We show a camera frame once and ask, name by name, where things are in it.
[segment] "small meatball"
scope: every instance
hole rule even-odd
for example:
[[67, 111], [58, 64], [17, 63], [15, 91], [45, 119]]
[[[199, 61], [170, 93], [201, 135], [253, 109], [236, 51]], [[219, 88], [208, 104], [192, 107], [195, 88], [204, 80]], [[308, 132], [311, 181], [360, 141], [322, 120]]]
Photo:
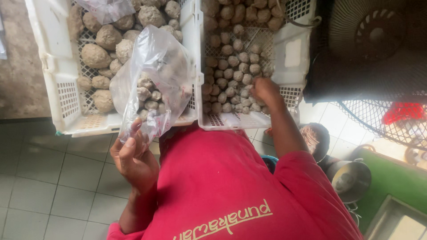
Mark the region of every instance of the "small meatball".
[[225, 78], [225, 79], [230, 79], [230, 78], [232, 78], [232, 77], [233, 77], [233, 74], [234, 74], [233, 69], [231, 69], [231, 68], [226, 69], [226, 70], [224, 71], [224, 78]]
[[208, 113], [212, 110], [212, 103], [206, 102], [203, 104], [203, 112]]
[[230, 33], [222, 32], [221, 33], [221, 42], [225, 45], [230, 43]]
[[270, 9], [259, 10], [257, 13], [257, 17], [258, 17], [258, 20], [257, 20], [258, 23], [268, 22], [268, 20], [270, 20], [270, 17], [271, 17]]
[[242, 25], [240, 25], [240, 24], [236, 24], [234, 27], [233, 27], [233, 33], [235, 34], [235, 35], [237, 35], [237, 36], [241, 36], [241, 35], [243, 35], [243, 33], [245, 32], [245, 28], [242, 26]]
[[208, 83], [202, 84], [202, 94], [208, 95], [212, 92], [212, 85]]
[[234, 74], [233, 74], [233, 79], [236, 82], [240, 82], [243, 79], [243, 73], [242, 73], [242, 71], [235, 71]]
[[220, 89], [224, 89], [225, 87], [227, 87], [228, 81], [224, 78], [218, 78], [216, 80], [216, 84]]
[[251, 60], [252, 64], [256, 64], [260, 61], [260, 56], [258, 54], [255, 54], [255, 53], [251, 53], [251, 54], [249, 54], [249, 59]]
[[249, 66], [249, 71], [252, 73], [252, 75], [257, 75], [260, 73], [261, 67], [258, 64], [252, 64]]
[[242, 40], [240, 40], [240, 39], [236, 39], [236, 40], [233, 42], [233, 48], [234, 48], [234, 50], [236, 50], [236, 51], [240, 52], [240, 51], [243, 49], [243, 43], [242, 43]]
[[224, 77], [224, 71], [222, 70], [215, 70], [215, 73], [213, 74], [214, 78], [223, 78]]
[[116, 50], [116, 44], [122, 41], [122, 35], [111, 24], [101, 27], [97, 33], [95, 42], [106, 50]]
[[245, 74], [245, 75], [243, 76], [243, 80], [242, 80], [242, 82], [243, 82], [243, 84], [244, 84], [244, 85], [249, 85], [249, 84], [251, 84], [251, 83], [252, 83], [252, 75], [250, 75], [250, 74]]
[[106, 68], [110, 65], [111, 57], [102, 47], [86, 44], [82, 48], [82, 60], [89, 67]]
[[232, 97], [236, 95], [236, 90], [232, 87], [229, 87], [225, 90], [225, 94], [227, 95], [227, 97]]
[[90, 12], [86, 12], [85, 15], [83, 15], [83, 22], [89, 31], [93, 33], [97, 33], [102, 27], [102, 25]]
[[225, 45], [222, 47], [221, 52], [228, 56], [233, 53], [233, 47], [231, 45]]
[[227, 94], [225, 92], [222, 92], [218, 95], [218, 102], [225, 103], [225, 101], [227, 101]]
[[224, 105], [222, 105], [222, 111], [225, 113], [231, 112], [231, 104], [225, 103]]
[[228, 68], [228, 62], [227, 60], [221, 59], [218, 61], [218, 68], [221, 70], [225, 70]]
[[219, 102], [212, 104], [212, 113], [218, 114], [220, 112], [222, 112], [222, 104]]
[[92, 98], [94, 100], [95, 107], [101, 113], [109, 112], [114, 108], [110, 90], [99, 89], [92, 95]]
[[214, 57], [207, 57], [206, 58], [206, 66], [217, 67], [218, 66], [218, 60]]
[[153, 101], [146, 101], [145, 106], [147, 110], [156, 110], [159, 108], [159, 103]]
[[232, 24], [236, 24], [239, 23], [241, 21], [243, 21], [243, 19], [245, 18], [245, 14], [246, 14], [246, 7], [243, 4], [239, 4], [234, 8], [234, 15], [231, 18], [231, 23]]
[[151, 97], [150, 90], [148, 90], [147, 88], [144, 88], [144, 87], [137, 88], [136, 91], [138, 93], [138, 99], [140, 101], [145, 101]]
[[122, 66], [123, 64], [118, 59], [114, 59], [110, 63], [110, 70], [114, 75], [116, 75], [117, 72], [122, 68]]
[[123, 39], [116, 45], [116, 54], [120, 62], [125, 64], [132, 57], [134, 43], [131, 40]]
[[151, 98], [150, 99], [153, 100], [153, 101], [155, 101], [155, 102], [157, 102], [158, 100], [161, 99], [161, 93], [159, 91], [153, 91], [151, 93]]
[[244, 62], [240, 63], [239, 64], [239, 71], [241, 71], [242, 73], [248, 73], [249, 72], [249, 65], [247, 65]]
[[92, 80], [85, 76], [79, 77], [77, 79], [77, 87], [89, 91], [92, 88]]
[[248, 53], [239, 53], [239, 60], [244, 63], [249, 62], [249, 54]]
[[181, 6], [175, 1], [169, 1], [166, 3], [164, 11], [169, 17], [178, 19], [179, 14], [181, 13]]

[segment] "bag of meatballs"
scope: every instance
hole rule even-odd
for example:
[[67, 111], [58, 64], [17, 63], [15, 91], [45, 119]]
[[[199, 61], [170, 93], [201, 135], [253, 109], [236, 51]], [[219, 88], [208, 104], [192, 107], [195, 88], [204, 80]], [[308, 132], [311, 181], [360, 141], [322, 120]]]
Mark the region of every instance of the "bag of meatballs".
[[139, 117], [149, 143], [169, 130], [187, 106], [196, 79], [194, 58], [169, 32], [148, 25], [137, 37], [131, 58], [111, 80], [117, 111], [123, 115], [119, 139], [130, 137]]

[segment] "tile floor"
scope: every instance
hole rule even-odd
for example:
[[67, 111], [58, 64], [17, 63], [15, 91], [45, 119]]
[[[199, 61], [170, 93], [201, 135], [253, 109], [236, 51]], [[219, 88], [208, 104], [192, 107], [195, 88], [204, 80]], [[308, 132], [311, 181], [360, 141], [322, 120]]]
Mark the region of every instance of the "tile floor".
[[[301, 123], [331, 134], [329, 154], [345, 158], [367, 132], [332, 103], [301, 103]], [[265, 129], [247, 129], [260, 154], [276, 155]], [[0, 239], [100, 240], [123, 211], [129, 184], [108, 150], [117, 134], [57, 137], [49, 122], [0, 124]], [[158, 159], [158, 139], [150, 146]]]

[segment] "hand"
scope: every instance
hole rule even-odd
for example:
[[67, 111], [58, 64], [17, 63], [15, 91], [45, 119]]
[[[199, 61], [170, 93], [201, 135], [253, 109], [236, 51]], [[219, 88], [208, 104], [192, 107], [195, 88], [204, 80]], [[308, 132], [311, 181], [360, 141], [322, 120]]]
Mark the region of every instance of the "hand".
[[142, 195], [157, 183], [159, 167], [151, 151], [143, 151], [148, 136], [141, 133], [141, 124], [141, 119], [137, 118], [131, 126], [131, 137], [124, 145], [117, 138], [110, 154], [119, 172], [132, 185], [132, 190]]

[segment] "raw meatball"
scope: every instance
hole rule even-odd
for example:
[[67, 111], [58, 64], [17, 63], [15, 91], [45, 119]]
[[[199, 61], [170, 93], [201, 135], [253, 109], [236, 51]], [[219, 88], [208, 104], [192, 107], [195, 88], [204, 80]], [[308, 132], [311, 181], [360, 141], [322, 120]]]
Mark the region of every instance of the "raw meatball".
[[242, 73], [248, 73], [249, 72], [249, 65], [242, 62], [239, 64], [239, 71], [242, 71]]
[[151, 97], [150, 90], [148, 90], [147, 88], [144, 88], [144, 87], [137, 88], [136, 91], [138, 93], [138, 99], [140, 101], [145, 101]]
[[146, 27], [150, 24], [155, 27], [160, 27], [164, 22], [163, 15], [159, 9], [154, 6], [141, 6], [138, 19], [143, 27]]
[[260, 11], [258, 11], [257, 17], [258, 17], [258, 20], [257, 20], [258, 23], [268, 22], [268, 20], [270, 20], [270, 17], [271, 17], [270, 9], [261, 9]]
[[222, 111], [227, 113], [227, 112], [231, 112], [231, 104], [230, 103], [225, 103], [224, 105], [222, 105]]
[[212, 92], [212, 90], [213, 90], [213, 87], [211, 84], [204, 83], [202, 85], [202, 94], [208, 95]]
[[129, 30], [123, 34], [123, 38], [132, 41], [132, 43], [135, 43], [136, 38], [139, 36], [141, 31], [137, 30]]
[[239, 36], [239, 35], [243, 35], [243, 33], [245, 32], [245, 28], [242, 26], [242, 25], [240, 25], [240, 24], [236, 24], [234, 27], [233, 27], [233, 33], [235, 34], [235, 35], [237, 35], [237, 36]]
[[221, 42], [225, 45], [230, 43], [230, 33], [222, 32], [221, 33]]
[[221, 38], [218, 35], [211, 35], [211, 46], [219, 47], [221, 45]]
[[225, 70], [228, 68], [228, 62], [224, 59], [218, 61], [218, 68], [221, 70]]
[[260, 56], [255, 53], [249, 54], [249, 59], [251, 60], [252, 64], [258, 63], [260, 61]]
[[117, 72], [122, 68], [122, 66], [123, 64], [118, 59], [114, 59], [110, 63], [110, 70], [114, 75], [116, 75]]
[[181, 6], [175, 1], [169, 1], [166, 3], [164, 11], [169, 17], [177, 19], [181, 13]]
[[134, 43], [131, 40], [123, 39], [116, 45], [116, 54], [120, 62], [125, 64], [132, 57]]
[[243, 80], [242, 80], [244, 85], [249, 85], [252, 83], [252, 75], [250, 74], [245, 74], [243, 75]]
[[258, 9], [256, 7], [248, 7], [246, 8], [246, 21], [254, 21], [257, 20]]
[[218, 60], [214, 57], [207, 57], [206, 58], [206, 66], [217, 67], [218, 66]]
[[233, 74], [233, 79], [237, 82], [240, 82], [243, 79], [242, 71], [235, 71]]
[[222, 47], [221, 52], [228, 56], [233, 53], [233, 47], [231, 45], [225, 45]]
[[92, 80], [88, 77], [79, 77], [77, 79], [77, 87], [86, 91], [92, 88]]
[[261, 67], [258, 64], [252, 64], [249, 67], [249, 71], [252, 73], [252, 75], [257, 75], [258, 73], [260, 73], [260, 69]]
[[225, 87], [227, 87], [228, 81], [224, 78], [218, 78], [216, 80], [216, 84], [220, 89], [224, 89]]
[[134, 24], [135, 24], [135, 19], [132, 14], [123, 16], [119, 20], [112, 23], [114, 27], [122, 30], [132, 29]]
[[249, 62], [249, 54], [248, 53], [239, 53], [239, 60], [244, 63]]
[[94, 100], [95, 107], [99, 112], [109, 112], [114, 108], [113, 98], [109, 90], [97, 90], [92, 98]]
[[86, 44], [82, 48], [82, 60], [89, 67], [106, 68], [111, 62], [111, 57], [102, 47]]
[[224, 71], [224, 78], [225, 78], [225, 79], [230, 79], [230, 78], [232, 78], [232, 77], [233, 77], [233, 73], [234, 73], [233, 69], [231, 69], [231, 68], [226, 69], [226, 70]]
[[237, 65], [239, 65], [239, 59], [237, 59], [237, 57], [235, 56], [229, 56], [228, 57], [228, 64], [230, 64], [230, 66], [235, 67]]
[[236, 50], [236, 51], [240, 52], [240, 51], [243, 49], [243, 43], [242, 43], [242, 40], [240, 40], [240, 39], [236, 39], [236, 40], [233, 42], [233, 48], [234, 48], [234, 50]]
[[283, 23], [283, 18], [272, 17], [270, 21], [268, 21], [267, 25], [271, 30], [277, 31], [282, 26], [282, 23]]
[[219, 102], [212, 104], [212, 113], [218, 114], [222, 111], [222, 105]]
[[77, 40], [80, 34], [85, 29], [82, 21], [83, 8], [79, 4], [75, 4], [70, 9], [70, 14], [67, 17], [68, 32], [71, 40]]
[[89, 31], [93, 33], [97, 33], [102, 27], [102, 25], [90, 12], [86, 12], [85, 15], [83, 15], [83, 22]]
[[246, 7], [243, 4], [239, 4], [234, 8], [234, 15], [231, 18], [231, 23], [232, 24], [236, 24], [239, 23], [241, 21], [243, 21], [243, 19], [245, 18], [245, 14], [246, 14]]

